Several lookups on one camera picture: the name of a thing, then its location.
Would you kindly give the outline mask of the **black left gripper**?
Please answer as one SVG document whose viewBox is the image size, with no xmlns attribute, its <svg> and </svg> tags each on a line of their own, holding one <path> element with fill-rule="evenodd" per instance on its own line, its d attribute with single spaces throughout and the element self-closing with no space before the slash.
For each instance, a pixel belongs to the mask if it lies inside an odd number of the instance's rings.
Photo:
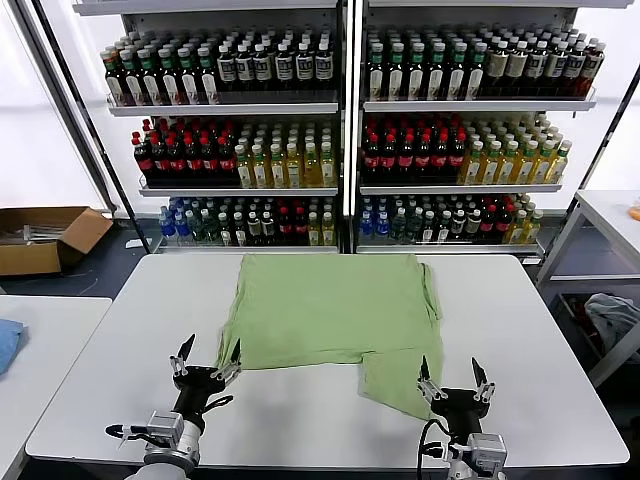
<svg viewBox="0 0 640 480">
<path fill-rule="evenodd" d="M 176 355 L 169 357 L 173 369 L 173 382 L 179 395 L 173 407 L 178 413 L 204 413 L 209 398 L 222 392 L 226 385 L 241 372 L 241 340 L 233 348 L 230 361 L 220 368 L 187 366 L 186 361 L 194 343 L 191 335 L 179 348 Z"/>
</svg>

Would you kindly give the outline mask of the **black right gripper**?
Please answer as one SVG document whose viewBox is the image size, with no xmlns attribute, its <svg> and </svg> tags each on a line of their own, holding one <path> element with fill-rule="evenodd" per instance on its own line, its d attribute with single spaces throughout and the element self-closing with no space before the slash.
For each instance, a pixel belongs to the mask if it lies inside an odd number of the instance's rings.
<svg viewBox="0 0 640 480">
<path fill-rule="evenodd" d="M 489 382 L 484 368 L 472 358 L 476 392 L 468 389 L 442 389 L 431 378 L 427 359 L 422 356 L 417 387 L 425 399 L 432 400 L 432 412 L 443 417 L 450 434 L 482 433 L 481 420 L 487 415 L 495 383 Z"/>
</svg>

